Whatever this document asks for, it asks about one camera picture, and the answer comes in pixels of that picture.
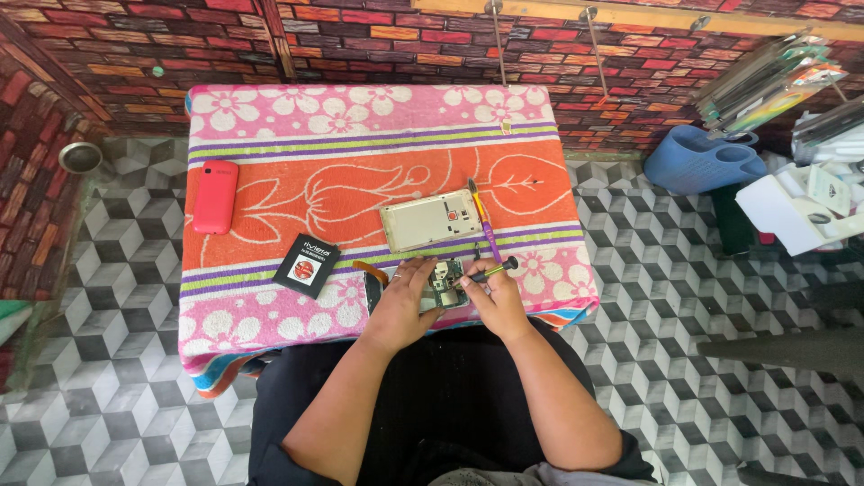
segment cube pattern floor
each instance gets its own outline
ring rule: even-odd
[[[177,356],[185,149],[170,142],[111,148],[124,178],[90,201],[31,388],[0,401],[0,484],[246,481],[255,381],[204,400]],[[650,189],[629,165],[568,165],[601,305],[562,335],[658,479],[734,485],[746,463],[864,484],[858,387],[696,354],[699,342],[864,325],[857,310],[824,315],[807,300],[810,287],[864,278],[861,264],[718,261],[708,197]]]

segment toothbrush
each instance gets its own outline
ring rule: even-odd
[[[477,190],[477,184],[474,179],[468,177],[468,190],[471,191],[471,196],[474,198],[474,204],[477,206],[477,212],[480,213],[480,222],[483,223],[483,233],[486,234],[486,240],[489,241],[489,247],[492,249],[492,256],[495,261],[501,263],[501,255],[498,253],[498,245],[495,244],[495,233],[492,231],[492,225],[489,224],[489,218],[486,216],[486,211],[483,210],[483,203],[480,202],[480,192]]]

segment pink feature phone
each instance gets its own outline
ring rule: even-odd
[[[224,160],[204,162],[198,179],[192,229],[196,233],[225,234],[231,229],[238,166]]]

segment black pants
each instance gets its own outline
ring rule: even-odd
[[[594,386],[576,352],[545,324],[535,328],[581,384]],[[294,426],[350,342],[285,348],[258,378],[250,470],[267,444]],[[542,462],[516,364],[484,326],[426,336],[400,351],[381,382],[358,484],[393,484],[417,445],[440,441],[464,446],[501,466],[521,471]]]

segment towel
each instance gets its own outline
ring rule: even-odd
[[[599,303],[543,86],[197,86],[191,118],[181,361],[201,395],[222,393],[268,349],[353,339],[369,317],[355,259],[384,268],[416,254],[484,257],[482,233],[393,254],[378,210],[464,189],[472,177],[525,310],[556,329]],[[503,123],[511,124],[509,134]],[[231,231],[192,230],[201,165],[239,164]],[[295,237],[338,245],[313,300],[273,284]],[[480,323],[448,310],[432,331]]]

